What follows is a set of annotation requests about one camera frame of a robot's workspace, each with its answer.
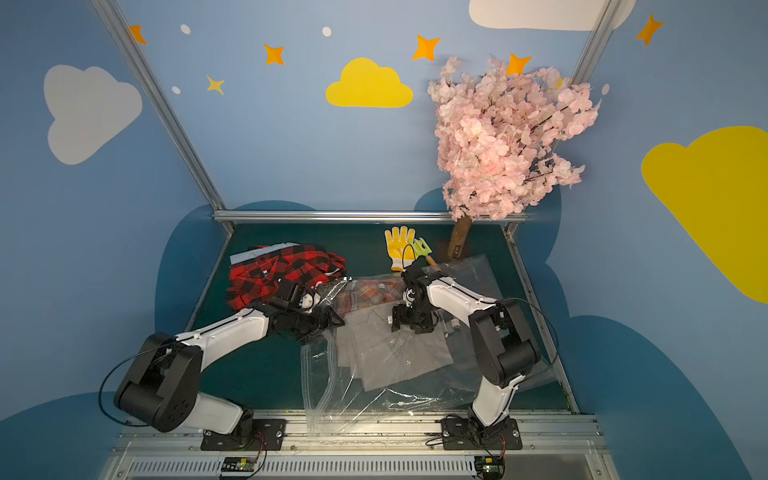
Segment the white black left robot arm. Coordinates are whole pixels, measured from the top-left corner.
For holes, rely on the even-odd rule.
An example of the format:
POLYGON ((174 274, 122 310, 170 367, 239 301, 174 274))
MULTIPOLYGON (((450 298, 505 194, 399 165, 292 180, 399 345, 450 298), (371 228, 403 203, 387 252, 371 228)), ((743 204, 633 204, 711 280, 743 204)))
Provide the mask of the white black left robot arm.
POLYGON ((210 434, 251 437, 253 415, 246 408, 200 390, 206 368, 230 353, 271 334, 289 333, 301 344, 344 324, 332 307, 349 279, 342 277, 309 288, 281 280, 265 301, 254 300, 235 314, 179 335, 149 336, 125 362, 128 370, 117 388, 114 406, 135 418, 126 427, 152 427, 168 433, 180 427, 210 434))

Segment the grey shirt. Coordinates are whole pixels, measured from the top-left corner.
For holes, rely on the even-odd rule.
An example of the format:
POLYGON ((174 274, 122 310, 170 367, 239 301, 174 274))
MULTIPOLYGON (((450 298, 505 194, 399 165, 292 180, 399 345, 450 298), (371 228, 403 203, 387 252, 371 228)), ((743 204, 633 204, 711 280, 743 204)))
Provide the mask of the grey shirt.
POLYGON ((454 363, 444 330, 415 334, 391 330, 395 302, 351 311, 335 333, 337 364, 362 381, 366 391, 415 379, 454 363))

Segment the red tan plaid shirt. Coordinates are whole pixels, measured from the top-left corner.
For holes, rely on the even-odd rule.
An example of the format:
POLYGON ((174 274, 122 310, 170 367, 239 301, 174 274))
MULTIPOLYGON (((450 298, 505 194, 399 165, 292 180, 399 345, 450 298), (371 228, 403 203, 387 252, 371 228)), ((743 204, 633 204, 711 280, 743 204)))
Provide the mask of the red tan plaid shirt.
POLYGON ((403 298, 405 284, 401 277, 367 278, 353 280, 337 297, 337 312, 369 308, 403 298))

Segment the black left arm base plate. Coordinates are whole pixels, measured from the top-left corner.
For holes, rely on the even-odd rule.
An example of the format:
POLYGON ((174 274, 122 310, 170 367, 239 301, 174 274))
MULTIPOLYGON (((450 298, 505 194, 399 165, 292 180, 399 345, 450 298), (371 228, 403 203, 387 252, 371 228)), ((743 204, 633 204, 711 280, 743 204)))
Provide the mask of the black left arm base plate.
POLYGON ((232 433, 206 430, 200 445, 202 451, 279 451, 285 438, 287 421, 274 418, 248 418, 232 433))

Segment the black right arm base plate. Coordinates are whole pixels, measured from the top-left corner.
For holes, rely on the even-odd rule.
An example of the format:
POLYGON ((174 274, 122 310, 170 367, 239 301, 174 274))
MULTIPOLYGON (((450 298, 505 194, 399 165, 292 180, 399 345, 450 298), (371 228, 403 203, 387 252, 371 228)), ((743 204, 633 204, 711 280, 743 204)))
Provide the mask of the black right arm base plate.
POLYGON ((518 423, 510 417, 491 426, 483 426, 475 418, 448 415, 439 421, 445 450, 521 450, 518 423))

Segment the clear plastic vacuum bag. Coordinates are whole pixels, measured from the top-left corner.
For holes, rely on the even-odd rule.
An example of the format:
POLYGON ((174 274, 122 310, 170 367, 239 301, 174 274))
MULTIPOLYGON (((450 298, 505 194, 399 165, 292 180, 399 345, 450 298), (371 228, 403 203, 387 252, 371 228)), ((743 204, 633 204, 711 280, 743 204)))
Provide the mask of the clear plastic vacuum bag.
POLYGON ((466 407, 470 426, 501 424, 543 365, 526 301, 501 298, 484 257, 342 280, 324 305, 335 323, 301 349, 309 429, 466 407))

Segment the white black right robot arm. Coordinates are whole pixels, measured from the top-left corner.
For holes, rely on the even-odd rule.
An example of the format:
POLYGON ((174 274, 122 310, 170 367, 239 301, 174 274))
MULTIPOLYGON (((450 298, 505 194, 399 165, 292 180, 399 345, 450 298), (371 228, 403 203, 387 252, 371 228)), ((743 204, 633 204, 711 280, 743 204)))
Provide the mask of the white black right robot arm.
POLYGON ((479 431, 503 422, 519 384, 541 358, 520 302, 485 297, 442 272, 427 273, 415 265, 402 272, 402 279, 403 302, 393 307, 392 329, 406 326, 417 334, 430 333, 437 310, 468 326, 482 374, 471 418, 479 431))

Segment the light blue shirt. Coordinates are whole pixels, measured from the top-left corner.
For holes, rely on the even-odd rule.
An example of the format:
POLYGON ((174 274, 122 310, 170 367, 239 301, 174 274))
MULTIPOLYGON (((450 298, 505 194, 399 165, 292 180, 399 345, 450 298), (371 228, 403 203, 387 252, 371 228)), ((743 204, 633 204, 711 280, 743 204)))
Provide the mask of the light blue shirt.
POLYGON ((272 252, 275 252, 275 251, 279 251, 279 250, 282 250, 284 248, 293 247, 293 246, 297 246, 297 243, 294 243, 294 242, 283 242, 283 243, 273 244, 273 245, 269 245, 269 246, 257 247, 257 248, 254 248, 254 249, 251 249, 251 250, 248 250, 248 251, 245 251, 245 252, 236 253, 236 254, 231 255, 229 257, 230 264, 231 265, 240 264, 240 263, 249 261, 251 259, 255 259, 255 258, 258 258, 260 256, 263 256, 263 255, 266 255, 266 254, 269 254, 269 253, 272 253, 272 252))

